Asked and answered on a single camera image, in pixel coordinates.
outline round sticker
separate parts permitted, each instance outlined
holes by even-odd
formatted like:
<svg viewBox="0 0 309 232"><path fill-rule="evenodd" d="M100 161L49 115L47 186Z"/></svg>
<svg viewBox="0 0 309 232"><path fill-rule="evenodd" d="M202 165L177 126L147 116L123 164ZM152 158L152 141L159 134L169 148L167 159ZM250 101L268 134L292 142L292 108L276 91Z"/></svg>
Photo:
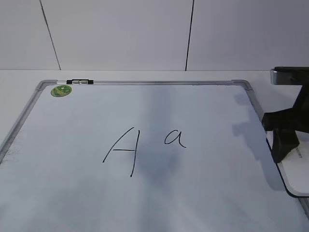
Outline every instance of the round sticker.
<svg viewBox="0 0 309 232"><path fill-rule="evenodd" d="M64 97L72 92L72 88L70 86L57 86L53 88L51 94L54 97Z"/></svg>

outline black clamp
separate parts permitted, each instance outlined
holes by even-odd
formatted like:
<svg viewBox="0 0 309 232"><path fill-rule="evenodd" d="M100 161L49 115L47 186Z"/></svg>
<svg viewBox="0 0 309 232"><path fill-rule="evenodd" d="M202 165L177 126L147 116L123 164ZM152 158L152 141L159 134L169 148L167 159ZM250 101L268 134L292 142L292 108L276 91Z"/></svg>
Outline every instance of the black clamp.
<svg viewBox="0 0 309 232"><path fill-rule="evenodd" d="M77 84L77 85L93 85L93 80L89 80L89 79L72 79L72 80L67 80L67 85L72 85L72 84Z"/></svg>
<svg viewBox="0 0 309 232"><path fill-rule="evenodd" d="M309 133L309 67L276 67L271 71L275 85L302 85L292 108L265 113L262 119L266 131L273 131L271 155L275 163L298 147L295 131Z"/></svg>

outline white table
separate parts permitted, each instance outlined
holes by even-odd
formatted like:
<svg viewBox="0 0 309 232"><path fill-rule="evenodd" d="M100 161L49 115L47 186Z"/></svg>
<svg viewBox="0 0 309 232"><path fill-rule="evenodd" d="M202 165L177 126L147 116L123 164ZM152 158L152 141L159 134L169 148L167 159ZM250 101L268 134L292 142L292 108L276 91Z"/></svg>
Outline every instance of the white table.
<svg viewBox="0 0 309 232"><path fill-rule="evenodd" d="M97 81L248 80L264 112L293 106L301 86L274 86L269 71L126 72L126 71L0 71L0 143L5 139L41 80L91 79ZM308 202L300 200L308 209Z"/></svg>

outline white base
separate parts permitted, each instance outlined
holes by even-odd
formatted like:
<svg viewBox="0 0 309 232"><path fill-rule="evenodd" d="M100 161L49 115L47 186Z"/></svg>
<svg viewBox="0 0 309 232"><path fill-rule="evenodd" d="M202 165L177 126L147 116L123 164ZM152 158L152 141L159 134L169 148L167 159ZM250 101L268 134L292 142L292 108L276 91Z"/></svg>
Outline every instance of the white base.
<svg viewBox="0 0 309 232"><path fill-rule="evenodd" d="M300 145L278 163L283 181L288 191L299 197L309 196L309 134L296 132ZM267 132L270 147L273 145L273 132Z"/></svg>

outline black marker writing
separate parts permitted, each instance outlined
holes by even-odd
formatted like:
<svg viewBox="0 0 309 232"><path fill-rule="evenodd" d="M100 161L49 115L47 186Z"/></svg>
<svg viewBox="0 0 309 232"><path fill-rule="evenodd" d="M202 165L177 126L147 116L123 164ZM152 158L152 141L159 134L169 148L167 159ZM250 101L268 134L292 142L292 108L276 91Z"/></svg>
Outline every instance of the black marker writing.
<svg viewBox="0 0 309 232"><path fill-rule="evenodd" d="M180 137L181 137L181 135L182 135L182 132L179 132L178 135L177 135L177 137L176 137L175 139L173 139L171 142L169 142L169 143L166 142L167 138L168 138L173 132L175 132L175 131L178 132L178 130L173 130L172 132L170 132L170 133L165 137L164 143L165 143L165 144L171 144L171 143L174 142L176 139L178 139L178 142L179 142L180 146L186 148L186 147L185 147L184 145L182 145L182 143L180 142Z"/></svg>
<svg viewBox="0 0 309 232"><path fill-rule="evenodd" d="M140 138L140 130L139 130L139 134L137 135L137 140L136 140L136 145L135 145L135 152L134 152L134 162L133 162L133 168L132 168L132 172L131 172L131 176L133 175L134 172L134 167L135 167L135 160L136 160L136 151L137 151L137 144L139 143L139 138Z"/></svg>
<svg viewBox="0 0 309 232"><path fill-rule="evenodd" d="M113 149L114 146L127 134L129 133L129 131L131 131L134 127L132 127L131 129L129 129L127 132L125 132L117 141L116 143L113 144L113 146L110 148L110 150L108 151L108 153L106 154L104 160L103 160L103 163L105 162L106 158L108 157L108 155L110 154L110 152L113 150L113 151L134 151L134 162L133 162L133 168L132 168L132 172L131 172L131 175L130 177L132 177L133 175L133 172L134 172L134 168L135 168L135 161L136 161L136 152L137 152L137 145L138 145L138 142L139 142L139 138L140 138L140 130L139 130L139 134L137 136L137 139L136 139L136 145L135 145L135 150L131 150L131 149Z"/></svg>
<svg viewBox="0 0 309 232"><path fill-rule="evenodd" d="M103 163L105 162L106 158L108 157L108 155L110 154L111 150L114 148L114 146L117 144L117 142L119 142L119 140L121 140L130 130L132 130L134 127L132 127L131 129L129 129L126 133L124 133L117 141L116 143L114 143L114 145L110 148L110 150L108 151L108 153L106 154Z"/></svg>

